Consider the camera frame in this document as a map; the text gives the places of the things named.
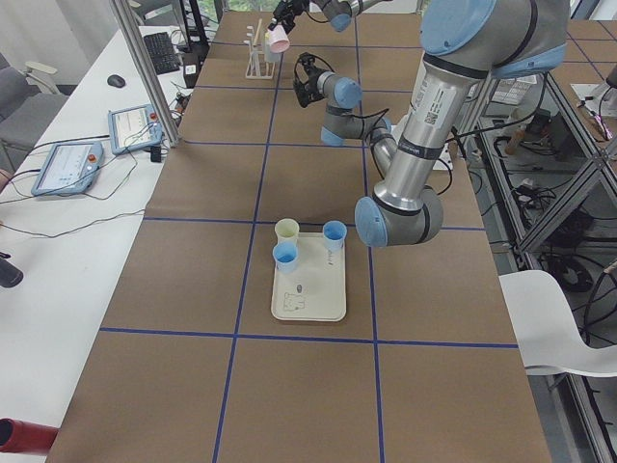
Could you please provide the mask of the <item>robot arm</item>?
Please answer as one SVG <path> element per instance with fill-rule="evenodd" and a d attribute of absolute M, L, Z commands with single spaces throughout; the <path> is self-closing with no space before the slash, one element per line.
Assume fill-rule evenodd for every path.
<path fill-rule="evenodd" d="M 368 247 L 412 245 L 432 239 L 443 224 L 438 194 L 426 182 L 469 90 L 487 77 L 515 78 L 558 67 L 565 57 L 570 7 L 565 1 L 433 1 L 420 27 L 425 68 L 398 137 L 381 114 L 357 116 L 362 90 L 352 79 L 299 61 L 301 106 L 326 100 L 321 139 L 369 145 L 383 179 L 358 200 L 355 224 Z"/>
<path fill-rule="evenodd" d="M 332 27 L 337 32 L 342 32 L 349 26 L 353 17 L 358 16 L 379 3 L 381 3 L 381 0 L 280 1 L 273 11 L 273 17 L 268 25 L 268 29 L 273 31 L 277 26 L 281 26 L 283 31 L 289 34 L 295 27 L 295 18 L 303 13 L 307 13 L 309 11 L 309 6 L 314 4 L 326 16 Z"/>

